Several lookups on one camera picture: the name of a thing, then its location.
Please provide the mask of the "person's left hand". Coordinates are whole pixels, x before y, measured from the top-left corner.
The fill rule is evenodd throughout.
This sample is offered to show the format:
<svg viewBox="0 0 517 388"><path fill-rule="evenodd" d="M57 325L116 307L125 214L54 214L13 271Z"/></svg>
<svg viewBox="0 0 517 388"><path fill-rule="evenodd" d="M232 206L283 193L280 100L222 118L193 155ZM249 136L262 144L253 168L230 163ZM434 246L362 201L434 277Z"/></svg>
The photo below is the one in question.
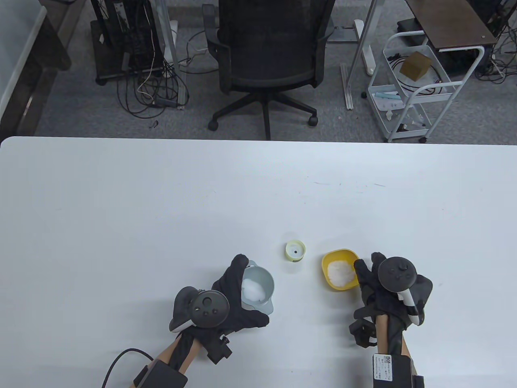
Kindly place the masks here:
<svg viewBox="0 0 517 388"><path fill-rule="evenodd" d="M229 314L225 321L214 328L199 328L191 325L181 334L189 334L199 342L209 342L214 338L221 338L242 329L262 328L269 324L269 316L257 310L246 310L242 308L242 279L244 270L249 264L249 259L238 254L231 261L231 265L225 273L212 285L216 290L225 295L229 301Z"/></svg>

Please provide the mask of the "person's right hand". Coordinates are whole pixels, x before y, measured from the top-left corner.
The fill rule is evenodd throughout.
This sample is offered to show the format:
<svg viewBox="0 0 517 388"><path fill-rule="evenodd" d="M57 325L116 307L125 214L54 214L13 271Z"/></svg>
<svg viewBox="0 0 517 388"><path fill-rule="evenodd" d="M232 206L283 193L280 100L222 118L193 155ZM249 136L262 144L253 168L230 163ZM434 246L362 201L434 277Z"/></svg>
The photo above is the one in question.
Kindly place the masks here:
<svg viewBox="0 0 517 388"><path fill-rule="evenodd" d="M422 325L425 305L433 283L418 274L412 262L404 257L371 254L371 266L363 259L354 262L366 316L387 315L390 329L396 333L411 325Z"/></svg>

